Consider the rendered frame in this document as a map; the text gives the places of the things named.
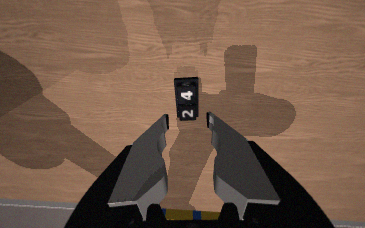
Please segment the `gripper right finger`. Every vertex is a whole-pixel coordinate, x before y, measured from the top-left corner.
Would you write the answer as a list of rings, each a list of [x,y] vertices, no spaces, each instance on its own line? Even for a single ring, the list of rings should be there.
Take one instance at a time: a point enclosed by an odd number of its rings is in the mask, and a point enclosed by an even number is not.
[[[254,141],[207,112],[214,191],[234,203],[239,219],[266,228],[335,228],[301,184]]]

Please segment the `black cube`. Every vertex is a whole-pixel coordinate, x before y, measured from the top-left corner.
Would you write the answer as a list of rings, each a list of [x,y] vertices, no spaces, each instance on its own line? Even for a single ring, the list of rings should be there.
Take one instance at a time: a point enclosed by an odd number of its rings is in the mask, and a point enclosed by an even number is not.
[[[195,82],[179,82],[177,85],[178,104],[196,103]]]
[[[180,121],[196,120],[196,103],[194,104],[179,104],[179,119]]]

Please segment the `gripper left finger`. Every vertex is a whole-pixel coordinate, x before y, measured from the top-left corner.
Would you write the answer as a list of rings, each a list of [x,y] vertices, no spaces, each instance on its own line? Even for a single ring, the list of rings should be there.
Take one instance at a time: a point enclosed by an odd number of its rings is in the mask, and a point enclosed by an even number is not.
[[[164,133],[163,133],[164,130]],[[146,221],[150,204],[168,192],[164,114],[131,145],[127,145],[90,186],[64,228],[124,228]]]

